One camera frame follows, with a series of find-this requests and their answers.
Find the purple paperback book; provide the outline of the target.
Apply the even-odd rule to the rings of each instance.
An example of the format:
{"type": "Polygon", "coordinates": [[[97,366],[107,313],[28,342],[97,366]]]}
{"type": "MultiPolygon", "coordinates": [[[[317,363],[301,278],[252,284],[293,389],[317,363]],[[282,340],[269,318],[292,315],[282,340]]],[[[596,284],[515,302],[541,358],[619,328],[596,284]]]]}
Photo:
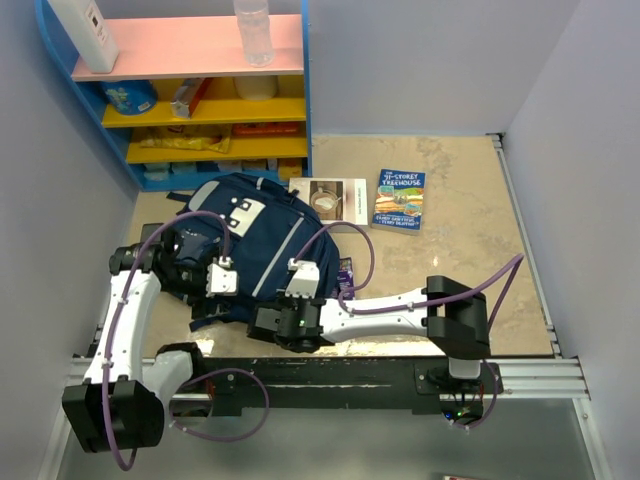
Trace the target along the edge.
{"type": "Polygon", "coordinates": [[[353,260],[351,257],[341,258],[337,275],[337,288],[339,292],[355,287],[355,275],[353,260]]]}

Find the navy blue student backpack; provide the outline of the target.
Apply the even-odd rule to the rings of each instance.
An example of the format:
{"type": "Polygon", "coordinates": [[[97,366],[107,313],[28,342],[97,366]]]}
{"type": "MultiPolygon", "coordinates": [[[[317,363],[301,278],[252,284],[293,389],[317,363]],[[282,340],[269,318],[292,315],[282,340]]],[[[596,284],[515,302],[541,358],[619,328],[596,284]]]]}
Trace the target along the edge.
{"type": "MultiPolygon", "coordinates": [[[[230,231],[229,255],[238,273],[238,293],[233,297],[205,299],[171,293],[193,305],[192,332],[216,321],[247,323],[259,302],[276,299],[277,290],[290,281],[288,262],[323,226],[315,211],[283,186],[264,177],[232,173],[202,184],[192,195],[170,192],[166,198],[183,203],[177,215],[190,211],[211,211],[224,218],[230,231]]],[[[210,217],[192,217],[176,223],[183,246],[178,259],[204,264],[221,253],[224,233],[210,217]]],[[[338,285],[339,249],[328,231],[304,253],[320,271],[317,294],[330,297],[338,285]]]]}

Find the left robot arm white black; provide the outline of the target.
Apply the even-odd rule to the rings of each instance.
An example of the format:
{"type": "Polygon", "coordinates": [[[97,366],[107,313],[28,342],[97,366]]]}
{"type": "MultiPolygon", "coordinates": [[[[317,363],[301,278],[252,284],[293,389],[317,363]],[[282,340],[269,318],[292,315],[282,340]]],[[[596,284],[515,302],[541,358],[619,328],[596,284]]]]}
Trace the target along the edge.
{"type": "Polygon", "coordinates": [[[206,284],[202,265],[179,260],[184,241],[176,229],[155,235],[155,228],[143,228],[150,245],[120,247],[110,257],[102,334],[81,384],[63,392],[62,408],[87,453],[158,445],[171,397],[179,388],[196,392],[207,380],[194,342],[164,345],[154,364],[143,367],[143,343],[160,292],[201,293],[206,284]]]}

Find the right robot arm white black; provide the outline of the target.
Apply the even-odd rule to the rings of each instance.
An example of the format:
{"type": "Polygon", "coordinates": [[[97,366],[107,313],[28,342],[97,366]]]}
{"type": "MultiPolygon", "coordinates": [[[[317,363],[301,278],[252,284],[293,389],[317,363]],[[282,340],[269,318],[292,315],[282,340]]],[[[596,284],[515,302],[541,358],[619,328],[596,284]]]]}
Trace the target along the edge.
{"type": "Polygon", "coordinates": [[[441,275],[400,295],[343,303],[281,296],[256,307],[247,336],[294,353],[359,338],[426,338],[448,358],[445,379],[459,393],[480,382],[482,361],[491,353],[486,296],[441,275]]]}

